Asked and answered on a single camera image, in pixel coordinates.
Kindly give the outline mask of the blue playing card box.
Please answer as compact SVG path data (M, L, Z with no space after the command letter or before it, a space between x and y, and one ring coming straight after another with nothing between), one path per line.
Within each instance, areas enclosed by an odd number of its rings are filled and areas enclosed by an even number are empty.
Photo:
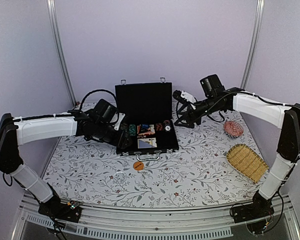
M150 138L138 138L137 145L139 149L149 149L157 147L157 140L155 137Z

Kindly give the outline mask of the black poker case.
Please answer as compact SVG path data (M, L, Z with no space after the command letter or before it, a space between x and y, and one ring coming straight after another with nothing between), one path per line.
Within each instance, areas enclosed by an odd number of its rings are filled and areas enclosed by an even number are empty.
M132 145L126 149L116 148L116 154L120 156L140 156L163 153L173 153L179 150L179 143L172 116L172 90L171 82L132 83L115 86L117 107L125 114L124 123L128 126L154 125L170 120L170 131L156 131L147 138L156 138L156 148L138 148L138 138L130 136Z

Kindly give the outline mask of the orange dealer button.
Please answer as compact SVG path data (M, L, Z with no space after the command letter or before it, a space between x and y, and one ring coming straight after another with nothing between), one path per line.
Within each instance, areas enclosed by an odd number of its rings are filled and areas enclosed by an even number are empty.
M133 168L136 170L136 171L141 171L144 169L144 163L142 161L136 161L134 164L133 164Z

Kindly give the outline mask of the red dice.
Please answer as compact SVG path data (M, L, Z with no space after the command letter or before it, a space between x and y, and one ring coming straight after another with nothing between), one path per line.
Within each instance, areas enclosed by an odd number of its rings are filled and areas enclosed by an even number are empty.
M138 135L137 138L138 139L145 139L145 138L148 138L148 136L147 135Z

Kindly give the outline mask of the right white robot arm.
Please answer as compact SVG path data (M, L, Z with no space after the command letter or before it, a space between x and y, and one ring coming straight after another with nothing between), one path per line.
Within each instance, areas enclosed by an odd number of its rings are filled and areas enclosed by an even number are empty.
M273 128L275 137L266 134L266 143L271 140L275 150L270 170L260 188L253 196L248 213L259 218L268 210L268 205L300 160L300 104L289 104L264 98L256 93L239 87L226 89L216 74L206 76L199 81L205 94L204 100L184 91L175 90L172 97L182 104L177 109L177 126L193 128L199 125L202 117L215 112L238 112L255 118Z

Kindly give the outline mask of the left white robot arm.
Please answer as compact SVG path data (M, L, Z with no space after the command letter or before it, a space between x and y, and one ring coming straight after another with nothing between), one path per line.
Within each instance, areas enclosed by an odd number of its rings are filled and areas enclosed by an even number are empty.
M131 137L120 128L125 118L117 103L105 99L88 110L81 103L62 113L28 117L5 113L0 118L0 171L30 192L53 217L60 217L64 205L38 174L44 167L40 157L47 157L44 151L60 137L82 137L88 142L127 148Z

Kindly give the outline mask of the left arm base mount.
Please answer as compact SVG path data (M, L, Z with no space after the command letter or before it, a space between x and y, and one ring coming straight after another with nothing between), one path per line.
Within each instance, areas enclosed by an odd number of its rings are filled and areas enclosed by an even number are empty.
M82 214L82 208L73 201L62 203L57 197L47 202L40 202L38 212L53 219L78 223Z

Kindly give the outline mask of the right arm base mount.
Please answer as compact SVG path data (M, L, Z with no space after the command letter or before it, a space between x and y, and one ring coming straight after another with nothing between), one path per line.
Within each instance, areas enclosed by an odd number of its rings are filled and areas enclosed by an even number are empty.
M274 214L274 212L271 200L257 201L250 204L235 203L229 210L229 214L235 223L267 217Z

